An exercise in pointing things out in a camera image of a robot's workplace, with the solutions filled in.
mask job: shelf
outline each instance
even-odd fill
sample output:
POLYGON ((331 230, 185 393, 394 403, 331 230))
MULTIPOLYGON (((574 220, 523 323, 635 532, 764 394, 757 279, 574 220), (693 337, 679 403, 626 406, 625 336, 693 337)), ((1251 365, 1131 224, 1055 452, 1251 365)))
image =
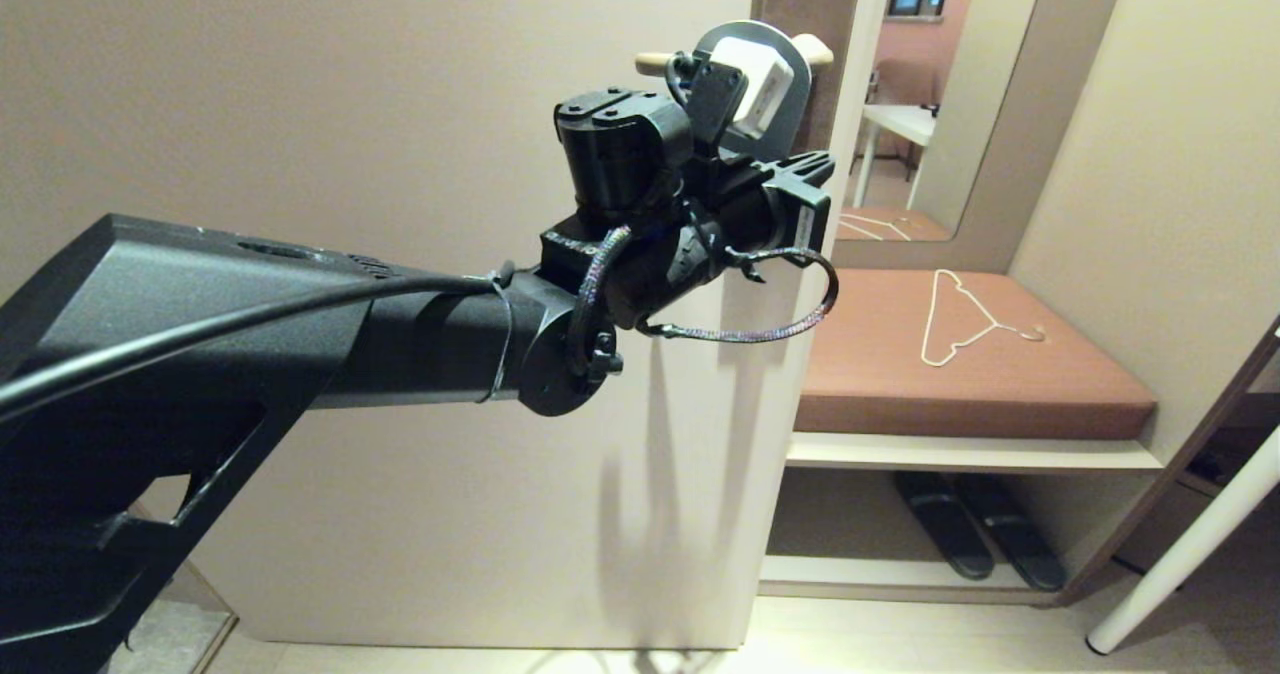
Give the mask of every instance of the shelf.
POLYGON ((956 574, 902 503, 888 472, 787 468, 778 492, 760 593, 1051 604, 1029 588, 988 542, 996 559, 978 582, 956 574))
POLYGON ((791 434, 787 466, 841 469, 964 469, 1005 474, 1158 472, 1138 441, 791 434))

